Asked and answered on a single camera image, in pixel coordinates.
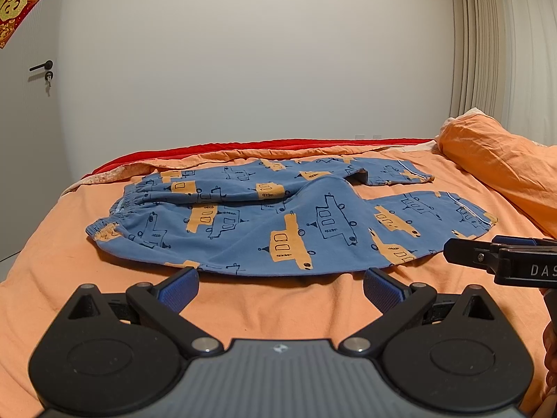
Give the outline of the person's right hand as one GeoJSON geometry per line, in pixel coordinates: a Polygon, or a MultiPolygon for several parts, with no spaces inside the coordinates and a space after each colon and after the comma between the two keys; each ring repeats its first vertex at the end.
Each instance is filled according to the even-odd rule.
{"type": "Polygon", "coordinates": [[[548,369],[546,383],[550,389],[556,388],[556,333],[552,321],[549,321],[543,332],[543,344],[545,347],[545,367],[548,369]]]}

